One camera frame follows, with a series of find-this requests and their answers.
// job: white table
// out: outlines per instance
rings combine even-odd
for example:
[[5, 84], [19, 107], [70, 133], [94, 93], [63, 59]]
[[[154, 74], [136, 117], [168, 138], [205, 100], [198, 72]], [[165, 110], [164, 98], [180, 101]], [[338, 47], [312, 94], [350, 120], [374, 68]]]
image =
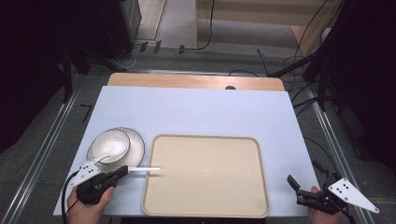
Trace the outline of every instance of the white table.
[[[262, 149], [269, 217], [307, 216], [306, 208], [296, 204], [286, 178], [293, 175], [302, 189], [318, 181], [285, 91], [103, 87], [70, 175], [86, 160], [94, 138], [115, 127], [128, 127], [142, 135], [146, 145], [142, 165], [148, 164], [152, 140], [159, 134], [253, 137]], [[105, 215], [146, 216], [141, 208], [144, 186], [144, 173], [125, 176]], [[58, 202], [54, 215], [60, 214]]]

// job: beige tray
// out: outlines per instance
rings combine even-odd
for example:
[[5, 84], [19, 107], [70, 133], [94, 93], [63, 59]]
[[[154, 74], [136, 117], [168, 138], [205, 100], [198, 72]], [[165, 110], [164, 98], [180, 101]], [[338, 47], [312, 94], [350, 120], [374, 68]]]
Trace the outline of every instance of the beige tray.
[[266, 217], [260, 147], [253, 138], [160, 135], [154, 139], [143, 210], [164, 217]]

